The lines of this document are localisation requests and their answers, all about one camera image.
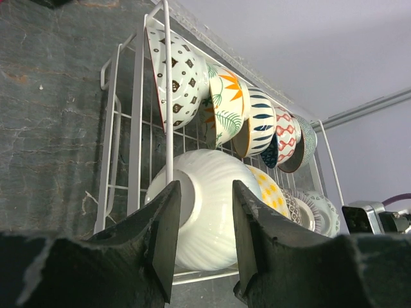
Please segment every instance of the dish rack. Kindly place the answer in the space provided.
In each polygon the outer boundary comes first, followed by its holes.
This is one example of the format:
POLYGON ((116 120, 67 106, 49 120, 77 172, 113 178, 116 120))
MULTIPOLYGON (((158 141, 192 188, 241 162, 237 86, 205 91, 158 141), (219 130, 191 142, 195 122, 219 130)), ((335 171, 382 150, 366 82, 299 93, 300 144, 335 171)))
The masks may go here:
MULTIPOLYGON (((143 120, 143 73, 144 73, 144 45, 145 42, 145 28, 146 26, 161 27, 166 34, 166 79, 167 79, 167 102, 172 101, 171 92, 171 33, 175 33, 170 30, 170 13, 168 8, 168 1, 162 0, 155 8, 146 14, 144 20, 138 25, 137 29, 124 41, 122 44, 118 44, 112 57, 103 65, 100 72, 100 86, 102 90, 108 90, 107 101, 107 113, 105 119, 104 130, 104 143, 103 143, 103 156, 100 175, 100 191, 98 196, 98 212, 96 223, 94 226, 94 233, 100 232, 105 229, 106 217, 111 213, 114 205, 114 194, 116 189, 127 190, 127 216, 138 210, 141 206, 141 197, 145 194, 146 189, 141 188, 141 157, 142 157, 142 127, 143 124, 150 127, 150 149, 149 149, 149 183, 152 181, 152 156, 153 156, 153 129, 162 129, 161 126, 153 123, 153 103, 150 108, 150 121, 143 120), (164 24, 154 18, 155 14, 160 10, 164 11, 164 24), (122 113, 121 102, 116 95, 117 79, 118 79, 118 67, 119 56, 126 48, 130 47, 131 41, 135 40, 135 62, 134 62, 134 80, 133 80, 133 95, 132 95, 132 111, 131 115, 122 113), (106 71, 110 67, 110 75, 106 81, 106 71), (118 169, 118 157, 119 157, 119 145, 120 145, 120 129, 122 118, 128 118, 131 120, 130 130, 130 158, 128 165, 128 186, 116 185, 117 169, 118 169)), ((205 60, 212 64, 218 64, 224 66, 219 61, 197 48, 194 44, 188 41, 188 44, 196 51, 197 54, 202 55, 205 60)), ((241 76, 247 85, 253 85, 241 76)), ((280 104, 278 101, 272 99, 273 106, 279 106, 287 109, 287 106, 280 104)), ((172 104, 167 103, 167 118, 172 118, 172 104)), ((186 151, 186 141, 197 142, 197 149, 206 148, 204 141, 200 140, 198 136, 198 116, 194 118, 197 121, 197 136, 186 134, 186 127, 181 130, 173 132, 173 121, 167 121, 166 129, 166 182, 167 184, 173 180, 173 138, 174 136, 181 136, 183 140, 183 152, 186 151)), ((333 168, 334 177, 340 195, 341 204, 344 204, 342 199, 341 189, 338 182, 337 172, 333 162, 331 150, 329 148, 327 135, 322 125, 322 122, 318 120, 318 124, 321 127, 322 135, 328 149, 329 158, 331 161, 331 167, 333 168)), ((231 141, 220 146, 218 150, 224 151, 232 156, 236 156, 231 141)), ((267 168, 259 155, 252 158, 241 159, 246 164, 250 164, 257 167, 267 174, 269 174, 280 186, 289 187, 295 189, 295 178, 292 173, 283 173, 278 168, 267 168)), ((324 193, 320 180, 319 169, 317 167, 316 158, 313 157, 309 163, 309 169, 313 181, 313 188, 324 193)), ((175 268, 173 285, 185 284, 190 282, 197 282, 202 280, 226 277, 231 275, 237 275, 238 269, 236 266, 232 266, 227 269, 214 272, 198 272, 188 271, 182 268, 175 268)))

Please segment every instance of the large white bowl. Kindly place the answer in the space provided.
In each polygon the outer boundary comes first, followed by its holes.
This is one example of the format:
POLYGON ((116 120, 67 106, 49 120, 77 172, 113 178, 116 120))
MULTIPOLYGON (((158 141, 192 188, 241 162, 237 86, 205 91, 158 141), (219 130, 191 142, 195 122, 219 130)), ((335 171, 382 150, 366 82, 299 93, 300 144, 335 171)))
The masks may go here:
MULTIPOLYGON (((154 80, 161 112, 164 132, 166 131, 166 45, 163 30, 146 29, 148 47, 152 58, 154 80)), ((188 43, 179 35, 171 34, 171 75, 173 91, 173 129, 187 125, 195 116, 200 102, 209 96, 206 61, 196 55, 188 43)))
MULTIPOLYGON (((260 200, 251 171, 221 151, 189 151, 174 158, 174 180, 181 184, 179 240, 175 264, 195 271, 215 271, 237 261, 232 217, 232 181, 241 180, 260 200)), ((154 178, 145 203, 166 185, 163 168, 154 178)))

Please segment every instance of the bowl with orange flower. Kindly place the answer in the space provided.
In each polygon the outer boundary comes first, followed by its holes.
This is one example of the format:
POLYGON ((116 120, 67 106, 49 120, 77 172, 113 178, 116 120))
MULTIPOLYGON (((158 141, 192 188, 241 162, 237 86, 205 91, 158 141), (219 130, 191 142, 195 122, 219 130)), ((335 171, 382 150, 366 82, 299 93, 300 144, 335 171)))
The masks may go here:
POLYGON ((229 69, 207 63, 211 96, 198 109, 205 143, 216 149, 231 140, 249 118, 247 84, 229 69))

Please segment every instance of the purple cable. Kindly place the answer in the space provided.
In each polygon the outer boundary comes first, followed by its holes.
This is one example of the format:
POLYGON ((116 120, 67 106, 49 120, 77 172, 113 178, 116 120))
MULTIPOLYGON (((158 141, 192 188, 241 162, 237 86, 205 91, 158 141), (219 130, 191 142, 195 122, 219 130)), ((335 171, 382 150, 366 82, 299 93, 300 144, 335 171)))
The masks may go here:
POLYGON ((391 197, 391 198, 383 201, 382 204, 384 204, 384 206, 386 207, 387 205, 390 205, 391 203, 401 201, 401 200, 407 200, 407 199, 411 199, 411 193, 398 194, 397 196, 391 197))

